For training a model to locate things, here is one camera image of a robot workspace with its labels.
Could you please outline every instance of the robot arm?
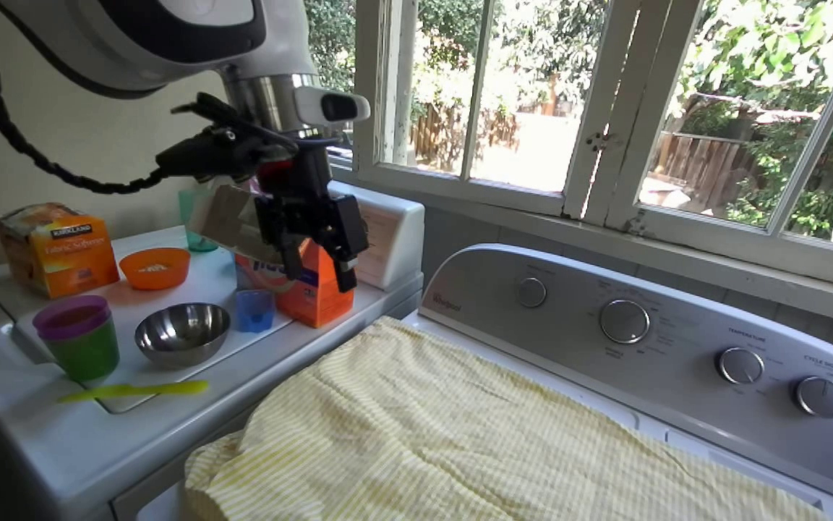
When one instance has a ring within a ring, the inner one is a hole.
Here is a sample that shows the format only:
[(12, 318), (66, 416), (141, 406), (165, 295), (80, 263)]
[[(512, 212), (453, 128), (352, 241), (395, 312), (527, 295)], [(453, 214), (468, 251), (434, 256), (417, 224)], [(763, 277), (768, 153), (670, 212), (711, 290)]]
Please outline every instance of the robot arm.
[(340, 290), (355, 286), (351, 260), (366, 246), (364, 221), (352, 196), (330, 199), (319, 137), (366, 118), (369, 107), (313, 86), (300, 0), (0, 0), (0, 11), (54, 69), (102, 96), (141, 98), (217, 69), (230, 105), (200, 96), (176, 107), (210, 125), (163, 150), (152, 179), (257, 176), (264, 241), (281, 251), (285, 274), (297, 277), (297, 241), (313, 237), (332, 256)]

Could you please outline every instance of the black cable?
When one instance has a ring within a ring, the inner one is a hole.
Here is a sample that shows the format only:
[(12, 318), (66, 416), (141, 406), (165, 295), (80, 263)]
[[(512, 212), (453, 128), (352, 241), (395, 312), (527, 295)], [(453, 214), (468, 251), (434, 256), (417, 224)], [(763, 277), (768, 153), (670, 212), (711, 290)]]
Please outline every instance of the black cable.
[(8, 107), (3, 102), (3, 78), (0, 78), (0, 133), (18, 153), (29, 156), (41, 170), (58, 176), (66, 186), (86, 188), (95, 193), (134, 193), (134, 192), (160, 186), (165, 179), (165, 175), (155, 169), (150, 176), (141, 176), (134, 182), (97, 182), (97, 179), (66, 170), (60, 162), (51, 162), (14, 128)]

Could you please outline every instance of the green cup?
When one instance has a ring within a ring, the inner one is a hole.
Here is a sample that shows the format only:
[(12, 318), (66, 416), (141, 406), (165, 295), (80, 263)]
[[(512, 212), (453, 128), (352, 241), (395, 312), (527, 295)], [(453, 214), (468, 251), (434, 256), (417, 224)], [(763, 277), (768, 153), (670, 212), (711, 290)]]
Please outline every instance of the green cup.
[(35, 328), (69, 379), (102, 379), (119, 367), (115, 325), (97, 295), (54, 302), (35, 316)]

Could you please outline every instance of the white wall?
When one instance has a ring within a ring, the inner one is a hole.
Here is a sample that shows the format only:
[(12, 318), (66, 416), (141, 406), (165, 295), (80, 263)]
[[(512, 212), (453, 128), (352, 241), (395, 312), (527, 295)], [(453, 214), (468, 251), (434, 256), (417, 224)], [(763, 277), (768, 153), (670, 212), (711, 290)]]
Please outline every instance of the white wall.
[[(0, 73), (14, 125), (51, 159), (97, 179), (134, 179), (152, 156), (202, 128), (171, 117), (174, 105), (206, 89), (222, 96), (217, 76), (193, 76), (139, 102), (97, 98), (54, 73), (22, 36), (0, 18)], [(0, 214), (29, 202), (66, 202), (103, 217), (115, 237), (176, 224), (174, 188), (163, 182), (134, 196), (97, 196), (41, 175), (0, 140)]]

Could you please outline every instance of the window sill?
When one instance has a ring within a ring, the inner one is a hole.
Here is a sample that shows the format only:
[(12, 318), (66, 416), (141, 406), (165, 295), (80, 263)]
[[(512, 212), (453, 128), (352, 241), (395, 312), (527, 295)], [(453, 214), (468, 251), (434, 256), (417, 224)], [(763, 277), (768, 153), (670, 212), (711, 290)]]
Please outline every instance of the window sill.
[(518, 205), (497, 205), (492, 199), (465, 199), (453, 193), (450, 179), (437, 179), (447, 186), (447, 192), (427, 186), (421, 176), (413, 182), (394, 182), (394, 179), (374, 182), (374, 176), (369, 179), (355, 176), (352, 182), (375, 192), (394, 192), (398, 196), (410, 196), (450, 214), (502, 227), (507, 231), (544, 237), (562, 246), (588, 250), (595, 256), (618, 257), (633, 267), (714, 285), (760, 302), (776, 302), (792, 309), (833, 318), (833, 285), (815, 277), (787, 274), (779, 269), (716, 257), (708, 251), (670, 246), (660, 241), (646, 241), (622, 231), (606, 231), (583, 224), (567, 224), (559, 217), (531, 214), (530, 208)]

